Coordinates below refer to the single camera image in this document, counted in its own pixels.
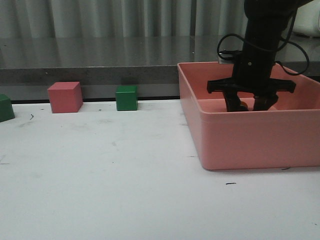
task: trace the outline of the curtain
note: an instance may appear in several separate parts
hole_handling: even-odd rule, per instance
[[[243,34],[244,0],[0,0],[0,39]]]

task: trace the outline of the white table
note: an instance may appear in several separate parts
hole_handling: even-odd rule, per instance
[[[13,108],[0,240],[320,239],[319,167],[204,170],[178,100]]]

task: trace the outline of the red block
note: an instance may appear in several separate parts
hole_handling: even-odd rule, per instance
[[[76,113],[84,103],[79,81],[56,82],[48,94],[53,114]]]

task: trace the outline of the green block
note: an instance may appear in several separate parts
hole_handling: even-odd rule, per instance
[[[118,111],[136,111],[138,109],[137,86],[119,86],[115,93]]]
[[[0,123],[14,118],[15,114],[10,98],[4,94],[0,94]]]

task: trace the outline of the pink bin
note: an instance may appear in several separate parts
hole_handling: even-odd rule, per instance
[[[179,63],[182,108],[202,166],[207,170],[320,166],[320,83],[287,75],[279,65],[272,78],[293,80],[294,93],[278,92],[268,111],[226,112],[221,92],[207,81],[228,78],[232,64]],[[252,94],[239,97],[252,109]]]

